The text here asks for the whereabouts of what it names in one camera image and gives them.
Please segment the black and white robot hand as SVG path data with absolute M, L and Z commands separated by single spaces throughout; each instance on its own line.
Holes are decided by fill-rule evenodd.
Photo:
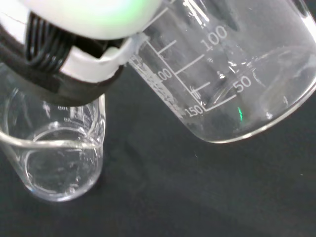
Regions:
M 160 0 L 3 0 L 0 89 L 58 106 L 103 95 L 146 39 Z

